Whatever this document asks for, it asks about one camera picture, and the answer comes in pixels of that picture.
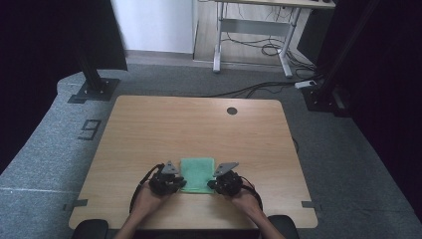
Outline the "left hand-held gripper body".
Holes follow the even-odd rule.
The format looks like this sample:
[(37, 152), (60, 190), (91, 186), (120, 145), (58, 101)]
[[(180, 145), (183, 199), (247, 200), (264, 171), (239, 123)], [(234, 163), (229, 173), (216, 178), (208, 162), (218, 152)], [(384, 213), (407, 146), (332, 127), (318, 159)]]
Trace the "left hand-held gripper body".
[(174, 178), (177, 177), (178, 169), (171, 161), (156, 165), (157, 169), (153, 169), (153, 174), (149, 179), (150, 189), (157, 195), (172, 194)]

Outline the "green cloth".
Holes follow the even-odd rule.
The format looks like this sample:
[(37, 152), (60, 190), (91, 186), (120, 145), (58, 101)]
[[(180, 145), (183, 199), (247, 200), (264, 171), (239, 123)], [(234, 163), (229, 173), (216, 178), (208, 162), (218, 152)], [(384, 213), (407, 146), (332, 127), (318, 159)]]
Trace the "green cloth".
[(182, 158), (180, 161), (181, 176), (186, 184), (182, 192), (212, 194), (213, 190), (207, 185), (214, 179), (215, 162), (212, 157)]

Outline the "person's right hand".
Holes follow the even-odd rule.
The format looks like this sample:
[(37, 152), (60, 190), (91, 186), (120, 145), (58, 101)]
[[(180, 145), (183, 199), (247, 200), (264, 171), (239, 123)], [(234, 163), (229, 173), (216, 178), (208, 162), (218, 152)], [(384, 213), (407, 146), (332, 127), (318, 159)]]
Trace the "person's right hand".
[(247, 189), (242, 189), (238, 194), (230, 197), (229, 201), (252, 220), (263, 214), (257, 199)]

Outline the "black metal stand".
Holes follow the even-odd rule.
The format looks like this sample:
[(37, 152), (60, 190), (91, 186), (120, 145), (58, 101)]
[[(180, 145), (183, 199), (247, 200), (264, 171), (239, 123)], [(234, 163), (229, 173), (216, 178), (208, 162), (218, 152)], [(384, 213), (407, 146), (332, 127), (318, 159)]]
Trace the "black metal stand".
[(76, 44), (74, 49), (76, 59), (86, 80), (79, 91), (69, 98), (68, 103), (84, 104), (86, 101), (109, 102), (119, 83), (119, 79), (102, 78), (98, 71), (91, 66), (83, 48)]
[(319, 87), (302, 89), (311, 112), (347, 115), (347, 107), (336, 92), (340, 68), (380, 0), (338, 0), (322, 44), (322, 60), (316, 67)]

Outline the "black computer case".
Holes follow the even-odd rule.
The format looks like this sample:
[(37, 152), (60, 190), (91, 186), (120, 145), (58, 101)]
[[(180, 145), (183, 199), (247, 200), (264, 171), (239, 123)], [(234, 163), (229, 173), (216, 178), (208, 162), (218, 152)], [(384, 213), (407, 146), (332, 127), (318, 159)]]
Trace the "black computer case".
[(330, 22), (331, 12), (312, 9), (298, 43), (298, 50), (316, 64)]

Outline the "person's dark lap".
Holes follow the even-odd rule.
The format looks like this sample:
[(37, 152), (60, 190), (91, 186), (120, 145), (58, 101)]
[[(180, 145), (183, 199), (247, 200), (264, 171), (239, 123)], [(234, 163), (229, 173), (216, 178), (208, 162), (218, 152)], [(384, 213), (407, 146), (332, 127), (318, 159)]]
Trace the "person's dark lap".
[(133, 239), (259, 239), (252, 230), (138, 230)]

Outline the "black tape floor mark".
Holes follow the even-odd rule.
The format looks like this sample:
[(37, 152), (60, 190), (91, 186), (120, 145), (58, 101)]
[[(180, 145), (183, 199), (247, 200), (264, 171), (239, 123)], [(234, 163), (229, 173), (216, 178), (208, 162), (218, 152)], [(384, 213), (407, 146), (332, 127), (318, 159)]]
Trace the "black tape floor mark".
[(101, 125), (100, 119), (87, 119), (78, 135), (80, 140), (93, 140)]

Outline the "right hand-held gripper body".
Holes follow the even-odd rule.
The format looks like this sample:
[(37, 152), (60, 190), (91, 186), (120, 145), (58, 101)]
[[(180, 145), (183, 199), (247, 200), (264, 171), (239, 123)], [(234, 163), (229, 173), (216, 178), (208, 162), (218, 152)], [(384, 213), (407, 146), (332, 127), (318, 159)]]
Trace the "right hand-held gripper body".
[(233, 171), (238, 165), (238, 162), (225, 162), (217, 166), (213, 176), (218, 181), (218, 186), (215, 188), (218, 188), (221, 194), (234, 196), (240, 192), (243, 180), (237, 172)]

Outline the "person's left hand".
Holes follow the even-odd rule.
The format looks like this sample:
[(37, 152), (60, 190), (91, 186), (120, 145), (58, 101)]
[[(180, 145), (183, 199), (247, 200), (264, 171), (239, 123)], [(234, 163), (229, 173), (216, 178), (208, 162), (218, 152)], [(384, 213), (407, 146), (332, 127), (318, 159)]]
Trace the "person's left hand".
[(140, 222), (153, 214), (169, 198), (169, 195), (155, 194), (149, 184), (145, 183), (140, 187), (129, 216)]

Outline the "white desk frame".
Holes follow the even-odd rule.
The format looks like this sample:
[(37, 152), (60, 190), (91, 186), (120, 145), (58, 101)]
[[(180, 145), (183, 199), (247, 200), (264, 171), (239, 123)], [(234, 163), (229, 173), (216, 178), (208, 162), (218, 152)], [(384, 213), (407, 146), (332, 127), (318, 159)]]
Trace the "white desk frame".
[[(285, 76), (290, 79), (293, 76), (287, 51), (295, 33), (297, 23), (303, 9), (332, 10), (335, 8), (333, 0), (211, 0), (217, 7), (217, 37), (214, 46), (212, 71), (218, 74), (221, 71), (222, 34), (238, 33), (250, 35), (268, 35), (284, 37), (285, 42), (277, 54)], [(225, 7), (228, 4), (246, 4), (254, 6), (289, 7), (293, 10), (292, 18), (288, 23), (269, 22), (258, 20), (231, 19), (224, 16)]]

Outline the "black curtain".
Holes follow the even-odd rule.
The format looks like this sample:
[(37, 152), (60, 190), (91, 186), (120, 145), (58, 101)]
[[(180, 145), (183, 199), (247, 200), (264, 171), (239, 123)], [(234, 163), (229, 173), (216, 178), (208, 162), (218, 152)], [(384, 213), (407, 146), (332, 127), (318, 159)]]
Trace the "black curtain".
[(84, 62), (127, 69), (111, 0), (0, 0), (0, 174)]
[(422, 222), (422, 0), (334, 0), (320, 52), (346, 109)]

